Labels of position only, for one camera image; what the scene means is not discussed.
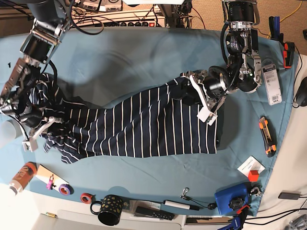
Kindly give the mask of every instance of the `black mouse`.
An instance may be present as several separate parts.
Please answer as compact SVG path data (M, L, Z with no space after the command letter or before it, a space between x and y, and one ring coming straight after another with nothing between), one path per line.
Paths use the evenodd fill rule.
M298 88L296 93L296 103L301 107L307 105L307 77L302 80L301 85Z

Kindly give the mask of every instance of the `spray can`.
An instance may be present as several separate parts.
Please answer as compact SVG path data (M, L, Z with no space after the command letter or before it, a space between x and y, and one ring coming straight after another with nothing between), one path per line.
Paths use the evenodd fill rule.
M21 193L32 178L36 175L37 168L32 162L26 163L9 183L10 190L17 195Z

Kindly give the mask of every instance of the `black remote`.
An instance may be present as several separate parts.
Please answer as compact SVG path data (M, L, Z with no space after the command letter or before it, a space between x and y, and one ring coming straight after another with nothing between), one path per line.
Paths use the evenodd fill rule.
M167 219L172 220L175 215L173 213L161 211L161 210L153 210L145 207L138 206L135 210L135 213L143 214L146 216L150 216L153 218L159 218L159 219Z

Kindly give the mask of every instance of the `striped shirt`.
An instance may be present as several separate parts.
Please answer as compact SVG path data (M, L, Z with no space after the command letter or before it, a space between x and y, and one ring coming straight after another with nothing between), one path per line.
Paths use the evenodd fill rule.
M93 156L158 157L216 153L217 122L196 116L200 105L172 98L183 78L138 93L111 109L89 109L80 98L65 100L51 75L42 75L32 90L33 104L44 104L44 117L60 117L47 133L44 149L58 149L64 163Z

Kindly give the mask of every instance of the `teal fabric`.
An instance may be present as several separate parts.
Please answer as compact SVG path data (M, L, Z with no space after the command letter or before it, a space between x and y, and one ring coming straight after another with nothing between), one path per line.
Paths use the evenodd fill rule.
M59 84L68 98L80 96L95 105L112 107L136 92L178 77L181 72L208 69L212 65L224 66L219 35L215 31L166 28L106 28L96 36L70 31L52 60L58 69ZM19 48L24 39L25 35L0 39L1 88L21 56ZM298 55L295 55L293 68L285 70L279 43L260 38L260 56L262 60L271 58L277 66L283 102L269 106L264 84L256 93L237 92L229 96L224 108L221 146L216 155L148 159L103 156L66 165L61 162L58 151L44 153L42 138L38 140L39 149L35 153L24 152L20 137L0 149L0 183L7 184L25 162L34 161L74 188L74 194L62 196L47 190L46 185L36 178L27 186L33 192L48 196L80 202L81 193L95 194L97 200L115 194L184 203L179 196L185 187L189 187L190 197L214 202L216 191L248 181L237 168L253 155L266 168L259 179L265 189L291 114ZM52 70L48 68L47 72L52 73ZM277 154L271 159L265 155L259 130L262 115L269 119L277 135ZM253 198L254 215L259 205L260 198ZM218 214L217 209L163 209L176 214Z

